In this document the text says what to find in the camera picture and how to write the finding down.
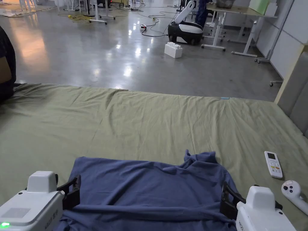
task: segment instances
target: blue cloth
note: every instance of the blue cloth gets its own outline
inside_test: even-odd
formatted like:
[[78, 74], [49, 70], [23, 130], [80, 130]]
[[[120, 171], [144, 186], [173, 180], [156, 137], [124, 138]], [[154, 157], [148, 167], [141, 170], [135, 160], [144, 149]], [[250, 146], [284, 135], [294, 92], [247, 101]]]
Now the blue cloth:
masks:
[[200, 0], [199, 1], [199, 6], [198, 6], [198, 11], [195, 17], [195, 23], [198, 25], [204, 27], [206, 18], [208, 16], [208, 10], [206, 9], [206, 4], [209, 3], [210, 0]]
[[215, 152], [187, 150], [184, 161], [77, 158], [71, 178], [81, 175], [80, 205], [64, 211], [56, 230], [236, 231], [219, 212], [223, 182], [237, 190]]

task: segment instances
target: mattress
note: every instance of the mattress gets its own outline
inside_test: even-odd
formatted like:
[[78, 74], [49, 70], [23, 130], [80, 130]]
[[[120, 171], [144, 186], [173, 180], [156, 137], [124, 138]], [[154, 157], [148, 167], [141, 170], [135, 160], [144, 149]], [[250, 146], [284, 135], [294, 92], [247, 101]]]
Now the mattress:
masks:
[[[308, 195], [308, 140], [272, 102], [23, 84], [0, 106], [0, 203], [38, 170], [65, 183], [77, 157], [183, 163], [216, 151], [238, 191], [269, 187], [298, 231], [307, 216], [281, 193], [296, 180]], [[278, 154], [284, 179], [270, 176], [264, 151]]]

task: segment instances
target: white vr controller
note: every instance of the white vr controller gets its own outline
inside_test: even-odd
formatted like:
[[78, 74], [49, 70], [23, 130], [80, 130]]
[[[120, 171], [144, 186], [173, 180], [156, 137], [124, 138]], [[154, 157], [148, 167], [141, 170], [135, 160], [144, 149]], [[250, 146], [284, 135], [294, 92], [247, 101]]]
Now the white vr controller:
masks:
[[288, 180], [282, 184], [281, 191], [289, 201], [308, 216], [308, 204], [300, 196], [301, 186], [299, 183], [293, 180]]

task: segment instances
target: desk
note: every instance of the desk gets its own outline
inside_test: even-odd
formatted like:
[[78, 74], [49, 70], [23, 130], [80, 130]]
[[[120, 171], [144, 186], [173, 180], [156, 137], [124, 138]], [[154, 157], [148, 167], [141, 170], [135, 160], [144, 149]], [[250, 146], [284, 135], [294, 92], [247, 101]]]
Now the desk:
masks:
[[[215, 28], [214, 28], [214, 30], [213, 30], [213, 33], [215, 32], [215, 38], [216, 38], [216, 39], [214, 39], [213, 45], [202, 44], [201, 45], [202, 48], [203, 47], [215, 47], [215, 48], [223, 49], [223, 51], [225, 50], [225, 47], [217, 46], [217, 39], [218, 39], [218, 36], [220, 34], [222, 19], [223, 19], [224, 15], [226, 13], [243, 14], [243, 15], [246, 15], [246, 16], [256, 16], [258, 18], [253, 23], [253, 26], [252, 26], [249, 38], [247, 40], [244, 52], [243, 53], [234, 52], [234, 51], [231, 52], [232, 54], [245, 55], [245, 56], [251, 56], [251, 57], [257, 57], [256, 55], [251, 55], [251, 54], [248, 54], [247, 52], [248, 52], [251, 40], [252, 40], [252, 38], [253, 38], [253, 36], [255, 34], [255, 30], [256, 30], [257, 23], [258, 23], [259, 19], [260, 18], [265, 18], [265, 17], [267, 17], [267, 18], [276, 18], [277, 17], [277, 16], [262, 15], [262, 14], [256, 12], [256, 11], [254, 11], [253, 9], [250, 9], [249, 7], [243, 7], [243, 6], [232, 6], [232, 8], [227, 9], [227, 8], [219, 8], [215, 4], [208, 3], [208, 4], [206, 4], [206, 9], [212, 10], [212, 11], [216, 11], [218, 13], [218, 15], [219, 15], [219, 19], [217, 20], [217, 18], [216, 18], [216, 23], [215, 24], [217, 24], [217, 21], [218, 21], [218, 25], [215, 26], [215, 27], [217, 27], [217, 29], [215, 30]], [[245, 24], [242, 25], [239, 36], [243, 34], [244, 27], [245, 27]]]

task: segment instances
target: white toy block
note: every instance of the white toy block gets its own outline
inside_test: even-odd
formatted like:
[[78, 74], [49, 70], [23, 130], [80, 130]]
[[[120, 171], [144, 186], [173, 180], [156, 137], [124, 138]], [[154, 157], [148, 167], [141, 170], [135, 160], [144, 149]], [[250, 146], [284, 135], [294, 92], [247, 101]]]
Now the white toy block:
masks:
[[173, 57], [173, 58], [180, 58], [182, 57], [183, 48], [180, 45], [177, 45], [173, 42], [168, 42], [165, 45], [165, 54]]

